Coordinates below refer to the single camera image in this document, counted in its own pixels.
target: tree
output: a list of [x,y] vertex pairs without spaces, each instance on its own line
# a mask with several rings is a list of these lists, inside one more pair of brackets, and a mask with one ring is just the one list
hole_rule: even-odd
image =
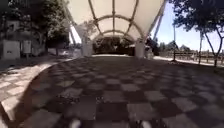
[[[224,26],[223,0],[169,0],[174,4],[174,25],[184,26],[186,31],[195,29],[205,35],[214,55],[214,66],[223,45],[222,29]],[[218,51],[215,52],[208,33],[216,32],[220,38]]]
[[164,42],[159,44],[159,51],[160,52],[166,51],[166,44]]
[[179,48],[180,51],[184,51],[184,52],[190,52],[191,49],[185,45],[182,45],[180,48]]
[[31,15],[39,31],[44,33],[46,46],[68,42],[68,22],[64,14],[63,5],[58,0],[39,0],[31,3],[27,12]]

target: green foliage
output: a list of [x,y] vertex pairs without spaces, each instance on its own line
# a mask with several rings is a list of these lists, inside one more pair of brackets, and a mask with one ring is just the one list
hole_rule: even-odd
[[68,40],[68,23],[63,6],[58,0],[35,2],[31,4],[29,12],[32,21],[46,34],[49,43],[57,44]]
[[191,49],[189,47],[185,46],[185,45],[182,45],[179,50],[184,51],[184,52],[190,52],[191,51]]
[[212,32],[224,25],[223,0],[170,0],[174,4],[174,25]]

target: railing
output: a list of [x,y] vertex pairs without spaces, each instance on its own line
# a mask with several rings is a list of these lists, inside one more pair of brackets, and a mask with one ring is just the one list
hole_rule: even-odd
[[[166,58],[173,58],[174,52],[160,52],[161,57]],[[201,62],[205,63],[213,63],[214,62],[214,55],[209,51],[201,52],[201,55],[198,51],[190,51],[190,52],[183,52],[183,51],[176,51],[175,52],[176,59],[179,60],[192,60],[192,61],[199,61],[201,58]],[[224,50],[218,56],[218,63],[224,65]]]

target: sky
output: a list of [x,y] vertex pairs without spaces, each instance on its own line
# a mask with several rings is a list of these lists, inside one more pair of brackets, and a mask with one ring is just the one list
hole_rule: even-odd
[[[174,32],[173,32],[173,19],[174,19],[174,13],[173,13],[173,6],[171,4],[167,4],[165,13],[163,16],[163,20],[159,29],[159,32],[157,34],[157,38],[160,42],[169,43],[174,40]],[[219,48],[219,37],[217,33],[211,33],[209,34],[210,40],[213,43],[213,48],[215,51]],[[195,30],[191,30],[189,32],[186,32],[182,27],[176,28],[176,43],[180,47],[181,45],[188,46],[192,50],[199,50],[200,48],[200,33],[196,32]],[[210,46],[206,40],[206,38],[203,40],[202,44],[202,50],[209,50]]]

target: paving tile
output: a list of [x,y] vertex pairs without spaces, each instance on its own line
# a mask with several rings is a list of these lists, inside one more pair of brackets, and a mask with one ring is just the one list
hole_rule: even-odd
[[187,117],[195,122],[200,128],[211,128],[220,123],[219,120],[211,117],[206,111],[200,108],[187,112]]
[[74,83],[74,81],[62,81],[60,83],[58,83],[57,85],[60,87],[69,87]]
[[78,73],[75,73],[75,74],[73,74],[72,76],[75,77],[75,78],[80,78],[80,77],[83,77],[84,74],[78,74]]
[[37,84],[35,86],[31,86],[31,88],[35,91],[43,91],[47,88],[50,88],[51,87],[51,84],[48,84],[48,83],[40,83],[40,84]]
[[17,104],[19,103],[19,101],[17,100],[16,97],[10,97],[6,100],[3,100],[2,102],[2,106],[4,107],[5,111],[9,111],[12,110],[13,108],[15,108],[17,106]]
[[104,91],[104,102],[124,102],[124,95],[120,91]]
[[37,93],[32,97],[32,105],[35,107],[41,108],[52,98],[53,96],[51,96],[50,94],[46,92]]
[[191,90],[182,88],[182,87],[178,87],[174,89],[177,93],[179,93],[181,96],[190,96],[193,95],[194,93]]
[[118,80],[118,79],[106,79],[106,84],[117,85],[117,84],[120,84],[120,80]]
[[90,89],[84,89],[80,100],[81,101],[94,101],[94,102],[101,102],[103,99],[103,91],[96,91],[96,90],[90,90]]
[[82,77],[79,78],[78,81],[80,81],[83,84],[89,84],[92,81],[92,78]]
[[214,127],[212,127],[212,128],[224,128],[224,123],[219,124],[219,125],[217,125],[217,126],[214,126]]
[[162,89],[160,92],[169,99],[180,97],[180,94],[170,89]]
[[132,121],[151,120],[158,117],[157,112],[149,103],[128,104],[127,108]]
[[151,128],[168,128],[162,119],[152,119],[149,121]]
[[192,95],[187,98],[198,106],[203,106],[208,103],[208,101],[205,98],[202,98],[198,95]]
[[24,92],[25,90],[26,89],[24,87],[16,87],[16,88],[8,90],[7,92],[11,95],[16,95],[16,94]]
[[9,76],[9,77],[6,77],[6,78],[4,79],[4,81],[8,81],[8,82],[10,82],[10,81],[14,81],[14,80],[17,80],[17,79],[18,79],[18,77]]
[[215,104],[206,105],[203,108],[212,117],[224,121],[224,109],[218,107]]
[[209,92],[200,92],[198,95],[207,99],[209,102],[214,102],[217,99],[217,97]]
[[144,94],[149,101],[160,101],[166,99],[160,91],[146,91]]
[[71,106],[66,112],[67,117],[77,117],[81,120],[96,119],[96,102],[81,101]]
[[19,85],[19,86],[28,86],[30,84],[30,81],[29,80],[21,80],[21,81],[16,82],[15,84]]
[[103,90],[105,88],[105,85],[101,83],[90,83],[88,84],[87,88],[93,90]]
[[60,115],[48,112],[46,110],[39,110],[35,112],[30,118],[25,120],[20,127],[22,128],[53,128],[54,124],[60,118]]
[[0,118],[0,128],[8,128],[5,122]]
[[209,91],[210,90],[209,87],[206,87],[206,86],[203,86],[203,85],[196,85],[195,87],[198,88],[201,91]]
[[183,112],[191,111],[197,108],[197,105],[187,98],[174,98],[172,99],[172,102],[175,103]]
[[173,117],[182,113],[182,111],[170,100],[153,102],[152,106],[162,118]]
[[170,128],[199,128],[184,114],[177,115],[175,117],[165,118],[163,120]]
[[97,106],[96,120],[98,121],[127,121],[126,103],[100,103]]
[[82,89],[68,88],[64,92],[59,94],[59,96],[63,98],[75,99],[75,98],[78,98],[81,93],[82,93]]
[[4,88],[4,87],[7,87],[7,86],[9,86],[11,83],[9,83],[9,82],[1,82],[0,83],[0,88]]
[[127,123],[95,123],[93,128],[129,128]]
[[96,75],[95,79],[105,79],[106,77],[105,75]]
[[146,96],[142,91],[124,92],[124,96],[130,103],[147,102]]
[[0,90],[0,101],[7,99],[10,95],[7,94],[5,91]]
[[135,84],[121,84],[121,88],[123,91],[138,91],[140,88]]
[[135,84],[146,84],[147,83],[147,81],[144,79],[134,79],[133,82]]

